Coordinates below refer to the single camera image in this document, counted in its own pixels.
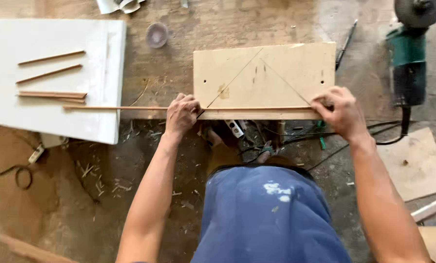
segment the grinder disc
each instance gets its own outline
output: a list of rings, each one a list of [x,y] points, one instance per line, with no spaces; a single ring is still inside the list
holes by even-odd
[[[395,13],[407,27],[427,28],[436,22],[436,0],[395,0]]]

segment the workbench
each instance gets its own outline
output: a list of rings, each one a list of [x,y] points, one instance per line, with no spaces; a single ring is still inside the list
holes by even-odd
[[[101,15],[95,0],[0,0],[0,18],[117,19],[127,22],[123,106],[168,106],[193,92],[193,51],[292,43],[337,42],[359,20],[336,73],[336,84],[358,98],[367,119],[400,119],[390,103],[385,34],[395,26],[391,0],[147,0],[132,13]],[[145,42],[147,27],[164,23],[162,49]],[[436,121],[436,24],[427,32],[428,99],[414,120]],[[164,118],[165,112],[122,111],[122,118]]]

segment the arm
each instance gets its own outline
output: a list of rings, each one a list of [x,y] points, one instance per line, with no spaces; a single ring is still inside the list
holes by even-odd
[[[320,99],[330,101],[329,111]],[[431,262],[424,241],[377,153],[356,99],[346,87],[333,87],[312,101],[326,122],[348,141],[356,194],[369,247],[378,262]]]
[[[173,191],[174,164],[183,135],[200,105],[179,94],[167,110],[166,131],[133,198],[122,232],[117,263],[156,262]]]

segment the left hand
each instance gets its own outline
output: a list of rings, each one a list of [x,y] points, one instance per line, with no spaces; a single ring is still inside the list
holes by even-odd
[[[167,109],[166,131],[178,139],[197,122],[197,114],[200,111],[200,103],[192,95],[179,93]]]

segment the diagonal line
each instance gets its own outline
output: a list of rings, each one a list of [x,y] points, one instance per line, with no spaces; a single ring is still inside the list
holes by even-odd
[[[216,96],[216,98],[207,106],[207,108],[215,102],[215,100],[221,95],[221,93],[223,93],[223,91],[225,91],[228,88],[228,86],[239,76],[239,74],[241,74],[241,72],[245,69],[245,67],[247,67],[247,65],[252,61],[252,59],[254,59],[260,53],[260,51],[262,51],[262,49],[263,49],[263,47],[256,53],[255,56],[253,56],[249,60],[249,62],[247,64],[245,64],[245,66],[241,69],[241,71],[239,71],[239,73],[234,77],[234,79],[231,82],[229,82],[229,84],[218,94],[218,96]]]
[[[309,106],[310,106],[310,103],[308,103],[308,101],[306,100],[306,99],[304,99],[304,97],[302,97],[302,95],[301,94],[299,94],[299,92],[297,92],[297,90],[295,89],[295,88],[293,88],[284,78],[282,78],[279,74],[278,74],[278,72],[276,72],[276,70],[274,70],[274,69],[272,69],[272,67],[270,67],[270,65],[268,65],[262,58],[260,58],[260,60],[263,62],[263,63],[265,63],[265,65],[267,65],[267,67],[269,67],[271,70],[273,70],[273,72],[275,72],[275,74],[280,78],[280,79],[282,79],[288,86],[290,86],[291,87],[291,89],[293,89],[293,91],[294,92],[296,92],[296,94],[301,98],[301,99],[303,99],[303,101],[305,101]]]

